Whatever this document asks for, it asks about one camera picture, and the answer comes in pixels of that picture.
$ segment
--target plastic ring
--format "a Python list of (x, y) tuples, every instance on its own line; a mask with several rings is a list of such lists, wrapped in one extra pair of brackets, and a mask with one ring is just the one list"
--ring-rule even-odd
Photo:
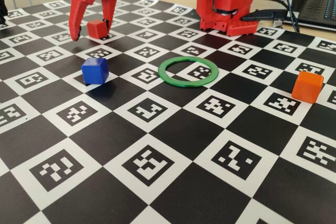
[[(211, 73), (209, 74), (208, 77), (202, 79), (202, 80), (198, 80), (198, 81), (181, 81), (181, 80), (176, 80), (170, 76), (168, 76), (168, 74), (166, 73), (166, 69), (171, 66), (172, 64), (175, 64), (177, 62), (181, 62), (181, 61), (196, 61), (196, 62), (200, 62), (204, 65), (206, 65), (207, 67), (210, 68)], [(206, 60), (206, 59), (202, 59), (202, 58), (197, 58), (197, 57), (189, 57), (189, 56), (180, 56), (180, 57), (174, 57), (168, 60), (165, 60), (164, 62), (162, 62), (159, 66), (159, 76), (161, 77), (162, 80), (164, 80), (165, 82), (174, 85), (174, 86), (180, 86), (180, 87), (199, 87), (199, 86), (203, 86), (206, 85), (212, 81), (214, 81), (217, 76), (218, 76), (218, 67), (211, 61)]]

